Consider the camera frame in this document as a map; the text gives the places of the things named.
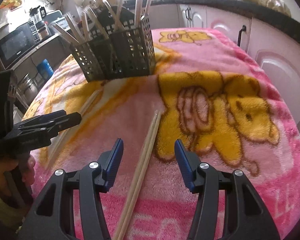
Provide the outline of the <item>person left hand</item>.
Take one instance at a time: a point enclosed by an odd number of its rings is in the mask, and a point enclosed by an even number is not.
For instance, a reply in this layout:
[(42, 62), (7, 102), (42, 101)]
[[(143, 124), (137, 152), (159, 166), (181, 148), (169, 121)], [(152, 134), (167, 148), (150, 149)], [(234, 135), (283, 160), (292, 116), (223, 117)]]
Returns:
[(19, 171), (18, 160), (4, 157), (0, 159), (0, 198), (7, 201), (13, 197), (15, 185), (20, 181), (26, 186), (34, 184), (34, 166), (36, 161), (32, 155), (27, 160), (27, 168)]

